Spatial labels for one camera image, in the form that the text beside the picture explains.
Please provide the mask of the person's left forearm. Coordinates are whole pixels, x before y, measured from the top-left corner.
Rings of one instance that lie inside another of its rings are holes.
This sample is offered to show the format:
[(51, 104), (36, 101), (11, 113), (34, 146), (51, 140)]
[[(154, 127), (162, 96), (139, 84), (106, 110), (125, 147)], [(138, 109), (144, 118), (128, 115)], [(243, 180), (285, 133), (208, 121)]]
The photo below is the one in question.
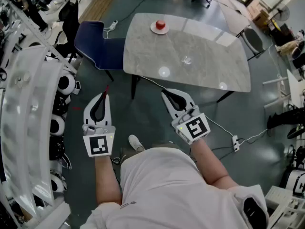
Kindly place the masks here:
[(109, 156), (97, 156), (95, 161), (97, 203), (122, 204), (122, 194)]

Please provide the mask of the black standing fan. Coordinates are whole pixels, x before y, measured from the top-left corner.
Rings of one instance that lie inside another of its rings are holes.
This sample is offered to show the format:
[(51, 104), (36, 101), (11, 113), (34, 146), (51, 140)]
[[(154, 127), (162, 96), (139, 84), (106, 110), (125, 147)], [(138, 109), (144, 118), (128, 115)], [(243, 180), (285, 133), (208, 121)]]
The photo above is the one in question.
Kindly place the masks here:
[(274, 20), (277, 21), (286, 21), (290, 17), (290, 10), (289, 8), (282, 3), (279, 3), (276, 7), (275, 15), (273, 16)]

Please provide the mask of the person's right forearm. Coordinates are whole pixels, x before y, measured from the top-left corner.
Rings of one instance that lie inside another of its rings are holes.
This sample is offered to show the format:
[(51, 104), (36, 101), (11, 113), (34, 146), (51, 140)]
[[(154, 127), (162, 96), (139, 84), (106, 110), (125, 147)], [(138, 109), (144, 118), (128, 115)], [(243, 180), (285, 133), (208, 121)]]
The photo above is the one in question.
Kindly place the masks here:
[(197, 161), (197, 167), (208, 185), (219, 189), (238, 186), (203, 139), (192, 143), (190, 148)]

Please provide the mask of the person's olive trousers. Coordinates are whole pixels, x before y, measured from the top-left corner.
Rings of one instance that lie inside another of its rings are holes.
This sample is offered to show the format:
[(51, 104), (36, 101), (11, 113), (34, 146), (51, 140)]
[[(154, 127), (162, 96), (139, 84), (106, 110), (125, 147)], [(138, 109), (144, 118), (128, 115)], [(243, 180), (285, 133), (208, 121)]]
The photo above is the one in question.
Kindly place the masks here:
[(160, 148), (160, 147), (164, 147), (164, 148), (174, 148), (174, 149), (179, 149), (180, 147), (173, 143), (173, 142), (166, 142), (166, 143), (162, 143), (162, 144), (152, 144), (151, 148)]

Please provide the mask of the cardboard box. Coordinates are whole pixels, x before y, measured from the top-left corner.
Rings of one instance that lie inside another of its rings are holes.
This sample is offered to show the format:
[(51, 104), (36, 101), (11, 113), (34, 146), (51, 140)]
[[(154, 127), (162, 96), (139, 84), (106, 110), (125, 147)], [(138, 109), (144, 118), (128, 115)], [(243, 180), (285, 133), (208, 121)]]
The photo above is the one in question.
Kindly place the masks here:
[(260, 27), (265, 28), (269, 22), (269, 14), (264, 10), (254, 10), (251, 12), (252, 22)]

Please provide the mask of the black mesh office chair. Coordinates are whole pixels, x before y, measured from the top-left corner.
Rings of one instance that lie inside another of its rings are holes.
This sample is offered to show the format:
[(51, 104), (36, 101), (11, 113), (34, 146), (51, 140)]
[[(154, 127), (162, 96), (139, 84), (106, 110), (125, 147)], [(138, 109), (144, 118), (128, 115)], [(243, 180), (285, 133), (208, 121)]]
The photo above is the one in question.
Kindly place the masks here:
[(66, 35), (67, 42), (65, 44), (58, 44), (56, 50), (62, 57), (66, 58), (69, 54), (76, 53), (74, 40), (79, 28), (79, 3), (68, 1), (59, 12), (59, 20), (63, 22), (62, 30)]

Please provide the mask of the black equipment heap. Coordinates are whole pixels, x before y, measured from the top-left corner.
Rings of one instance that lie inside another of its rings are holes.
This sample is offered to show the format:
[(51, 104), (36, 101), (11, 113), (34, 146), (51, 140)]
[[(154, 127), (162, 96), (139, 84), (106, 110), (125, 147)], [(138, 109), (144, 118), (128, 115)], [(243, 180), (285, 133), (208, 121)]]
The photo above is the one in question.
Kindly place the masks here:
[(287, 134), (288, 139), (296, 138), (305, 133), (305, 107), (296, 108), (282, 114), (275, 113), (269, 116), (267, 129), (273, 129), (280, 125), (295, 125)]

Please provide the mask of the blue upholstered chair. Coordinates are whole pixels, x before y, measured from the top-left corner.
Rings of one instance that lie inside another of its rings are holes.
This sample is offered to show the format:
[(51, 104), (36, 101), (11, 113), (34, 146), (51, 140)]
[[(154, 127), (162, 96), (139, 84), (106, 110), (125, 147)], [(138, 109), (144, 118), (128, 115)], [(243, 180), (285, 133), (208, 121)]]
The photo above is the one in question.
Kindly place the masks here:
[(98, 70), (103, 70), (113, 81), (110, 71), (123, 69), (124, 38), (104, 38), (104, 23), (83, 21), (76, 33), (74, 47)]

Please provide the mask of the white organizer cart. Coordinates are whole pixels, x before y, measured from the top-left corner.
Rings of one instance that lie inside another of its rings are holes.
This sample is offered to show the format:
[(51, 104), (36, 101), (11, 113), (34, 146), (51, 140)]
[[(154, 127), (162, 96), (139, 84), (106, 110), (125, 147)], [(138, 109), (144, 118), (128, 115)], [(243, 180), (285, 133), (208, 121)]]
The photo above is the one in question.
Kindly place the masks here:
[(267, 229), (305, 229), (305, 199), (291, 190), (272, 186), (265, 196), (269, 225)]

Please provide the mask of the grey shell chair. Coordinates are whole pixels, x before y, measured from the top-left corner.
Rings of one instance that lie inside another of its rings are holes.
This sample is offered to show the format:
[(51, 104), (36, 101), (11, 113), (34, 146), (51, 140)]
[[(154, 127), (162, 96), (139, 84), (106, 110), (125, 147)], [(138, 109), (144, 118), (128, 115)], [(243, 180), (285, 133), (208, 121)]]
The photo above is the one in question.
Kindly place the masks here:
[(250, 61), (253, 58), (258, 58), (262, 53), (265, 52), (265, 48), (263, 47), (263, 42), (259, 35), (252, 28), (246, 27), (244, 28), (241, 37), (243, 38), (245, 44), (253, 53), (253, 56), (247, 59)]

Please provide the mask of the person's white shoe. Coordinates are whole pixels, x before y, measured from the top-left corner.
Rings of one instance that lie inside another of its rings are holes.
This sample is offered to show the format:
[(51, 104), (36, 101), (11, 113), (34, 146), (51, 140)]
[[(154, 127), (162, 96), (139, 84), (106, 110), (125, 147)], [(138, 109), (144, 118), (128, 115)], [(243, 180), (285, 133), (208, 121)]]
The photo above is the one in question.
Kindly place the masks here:
[(130, 146), (136, 151), (141, 152), (144, 151), (145, 148), (142, 145), (142, 143), (139, 141), (139, 139), (135, 135), (129, 135), (128, 141)]

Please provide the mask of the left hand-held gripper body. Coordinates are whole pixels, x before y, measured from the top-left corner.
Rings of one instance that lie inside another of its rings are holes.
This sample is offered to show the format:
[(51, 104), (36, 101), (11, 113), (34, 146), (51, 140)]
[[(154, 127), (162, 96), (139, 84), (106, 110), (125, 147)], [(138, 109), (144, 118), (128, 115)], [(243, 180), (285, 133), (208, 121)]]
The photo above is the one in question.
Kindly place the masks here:
[(84, 144), (89, 157), (110, 156), (116, 128), (112, 125), (82, 126)]

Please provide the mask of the black shoulder pack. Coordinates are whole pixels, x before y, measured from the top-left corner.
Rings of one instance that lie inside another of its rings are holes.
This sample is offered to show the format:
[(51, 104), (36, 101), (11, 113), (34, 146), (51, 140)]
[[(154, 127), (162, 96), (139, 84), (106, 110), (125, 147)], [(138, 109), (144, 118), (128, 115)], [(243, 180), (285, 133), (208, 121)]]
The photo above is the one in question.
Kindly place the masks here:
[(243, 212), (252, 229), (267, 228), (266, 214), (253, 198), (244, 201)]

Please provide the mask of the person's white shirt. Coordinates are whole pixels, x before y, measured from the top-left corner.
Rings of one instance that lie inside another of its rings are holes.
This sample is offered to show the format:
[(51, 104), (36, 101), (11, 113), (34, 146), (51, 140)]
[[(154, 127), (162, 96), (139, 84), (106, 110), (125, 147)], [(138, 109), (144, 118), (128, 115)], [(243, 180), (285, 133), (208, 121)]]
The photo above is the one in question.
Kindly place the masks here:
[(150, 148), (121, 166), (122, 204), (104, 203), (80, 229), (252, 229), (243, 212), (253, 198), (269, 216), (262, 189), (206, 184), (195, 163), (174, 148)]

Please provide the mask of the row of robot heads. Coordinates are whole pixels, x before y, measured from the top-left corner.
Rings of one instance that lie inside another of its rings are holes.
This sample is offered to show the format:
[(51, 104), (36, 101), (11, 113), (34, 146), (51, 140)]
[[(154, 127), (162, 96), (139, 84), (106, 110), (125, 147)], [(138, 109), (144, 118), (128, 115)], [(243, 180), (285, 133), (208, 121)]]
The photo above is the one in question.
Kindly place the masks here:
[(70, 159), (65, 154), (64, 130), (68, 106), (71, 102), (71, 94), (78, 94), (81, 89), (80, 82), (76, 81), (70, 73), (63, 73), (59, 79), (50, 125), (49, 160), (57, 161), (59, 164), (71, 170)]

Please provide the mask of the white round plate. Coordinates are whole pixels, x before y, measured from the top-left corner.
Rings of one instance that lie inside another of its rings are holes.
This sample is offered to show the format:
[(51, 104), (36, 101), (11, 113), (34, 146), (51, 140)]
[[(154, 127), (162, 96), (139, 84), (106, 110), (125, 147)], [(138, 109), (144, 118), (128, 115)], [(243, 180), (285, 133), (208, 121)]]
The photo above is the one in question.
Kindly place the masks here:
[(159, 35), (164, 35), (169, 31), (169, 26), (167, 24), (164, 29), (158, 30), (158, 29), (156, 29), (155, 23), (156, 23), (156, 21), (150, 25), (150, 29), (153, 33), (159, 34)]

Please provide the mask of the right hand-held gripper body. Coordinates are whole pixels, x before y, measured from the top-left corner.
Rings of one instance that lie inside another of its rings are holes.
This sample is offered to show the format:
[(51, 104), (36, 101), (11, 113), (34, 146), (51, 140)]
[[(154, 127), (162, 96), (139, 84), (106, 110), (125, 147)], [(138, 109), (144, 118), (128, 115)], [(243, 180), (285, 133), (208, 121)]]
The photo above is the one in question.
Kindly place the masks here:
[(205, 114), (200, 112), (197, 105), (174, 119), (171, 125), (189, 145), (207, 136), (211, 131)]

